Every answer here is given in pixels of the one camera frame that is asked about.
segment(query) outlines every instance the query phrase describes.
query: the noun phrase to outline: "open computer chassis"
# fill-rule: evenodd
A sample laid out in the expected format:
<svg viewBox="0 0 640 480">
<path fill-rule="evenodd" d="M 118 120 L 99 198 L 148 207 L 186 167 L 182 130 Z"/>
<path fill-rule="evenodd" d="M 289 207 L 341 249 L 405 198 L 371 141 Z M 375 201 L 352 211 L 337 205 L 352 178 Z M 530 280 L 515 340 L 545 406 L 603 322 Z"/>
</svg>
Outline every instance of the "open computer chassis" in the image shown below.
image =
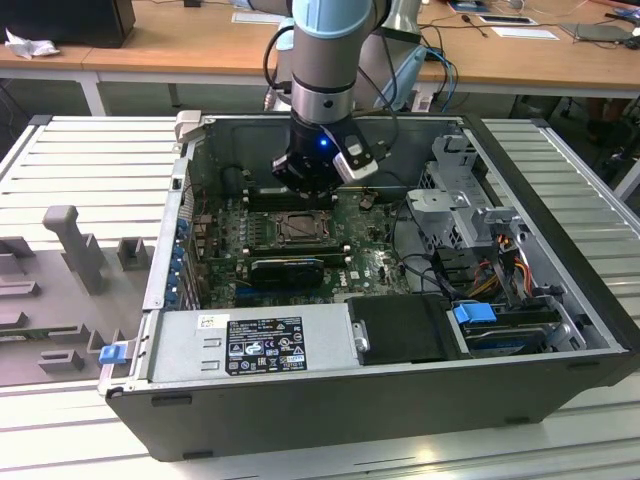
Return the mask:
<svg viewBox="0 0 640 480">
<path fill-rule="evenodd" d="M 184 145 L 131 374 L 102 381 L 153 457 L 539 422 L 638 367 L 638 327 L 500 130 L 400 126 L 366 185 L 314 202 L 271 177 L 286 115 L 207 117 Z"/>
</svg>

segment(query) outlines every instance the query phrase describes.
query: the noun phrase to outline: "white paper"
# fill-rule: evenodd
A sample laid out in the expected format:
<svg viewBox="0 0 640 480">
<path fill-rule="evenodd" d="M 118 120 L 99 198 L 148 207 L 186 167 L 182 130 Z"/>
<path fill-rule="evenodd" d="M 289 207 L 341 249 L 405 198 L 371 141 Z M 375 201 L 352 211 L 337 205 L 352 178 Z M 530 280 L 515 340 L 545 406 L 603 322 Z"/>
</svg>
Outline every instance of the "white paper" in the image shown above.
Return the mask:
<svg viewBox="0 0 640 480">
<path fill-rule="evenodd" d="M 14 55 L 31 60 L 32 57 L 44 57 L 60 53 L 53 42 L 49 40 L 27 40 L 26 38 L 13 35 L 9 30 L 5 30 L 7 41 L 4 46 L 13 52 Z"/>
<path fill-rule="evenodd" d="M 231 17 L 233 23 L 268 23 L 279 25 L 285 19 L 282 15 L 270 13 L 235 12 Z"/>
<path fill-rule="evenodd" d="M 536 28 L 509 28 L 491 27 L 501 37 L 529 38 L 536 40 L 560 40 L 549 30 L 538 30 Z"/>
<path fill-rule="evenodd" d="M 227 322 L 231 315 L 220 313 L 218 315 L 199 315 L 198 328 L 227 328 Z"/>
</svg>

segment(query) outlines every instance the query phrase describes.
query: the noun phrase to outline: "warning label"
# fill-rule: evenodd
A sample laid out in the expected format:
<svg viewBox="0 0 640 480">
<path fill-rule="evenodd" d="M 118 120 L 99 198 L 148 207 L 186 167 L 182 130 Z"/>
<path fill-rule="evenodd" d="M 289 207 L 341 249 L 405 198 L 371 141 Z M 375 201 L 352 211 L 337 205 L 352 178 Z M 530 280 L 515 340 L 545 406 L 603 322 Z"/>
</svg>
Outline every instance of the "warning label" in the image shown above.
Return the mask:
<svg viewBox="0 0 640 480">
<path fill-rule="evenodd" d="M 307 369 L 301 317 L 227 323 L 225 367 L 229 375 Z"/>
</svg>

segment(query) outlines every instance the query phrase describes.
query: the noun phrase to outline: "motherboard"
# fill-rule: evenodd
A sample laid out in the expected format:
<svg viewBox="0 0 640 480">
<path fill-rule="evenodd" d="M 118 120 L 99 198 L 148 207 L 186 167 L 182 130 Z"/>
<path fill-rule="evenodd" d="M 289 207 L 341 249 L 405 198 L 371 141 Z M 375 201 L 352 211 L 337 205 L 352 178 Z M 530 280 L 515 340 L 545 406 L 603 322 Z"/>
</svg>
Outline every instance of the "motherboard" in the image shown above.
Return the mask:
<svg viewBox="0 0 640 480">
<path fill-rule="evenodd" d="M 196 218 L 203 306 L 344 302 L 409 293 L 390 237 L 395 204 L 363 188 L 322 205 L 265 197 L 219 199 Z"/>
</svg>

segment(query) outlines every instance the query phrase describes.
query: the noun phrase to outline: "cpu socket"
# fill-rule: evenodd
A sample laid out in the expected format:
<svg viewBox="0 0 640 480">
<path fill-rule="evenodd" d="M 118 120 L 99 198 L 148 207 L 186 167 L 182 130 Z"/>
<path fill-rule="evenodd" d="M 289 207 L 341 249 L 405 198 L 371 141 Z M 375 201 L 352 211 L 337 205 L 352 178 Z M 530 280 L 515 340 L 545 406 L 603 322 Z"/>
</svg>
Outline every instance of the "cpu socket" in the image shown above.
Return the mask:
<svg viewBox="0 0 640 480">
<path fill-rule="evenodd" d="M 322 212 L 297 212 L 276 217 L 278 243 L 323 243 L 329 238 L 327 217 Z"/>
</svg>

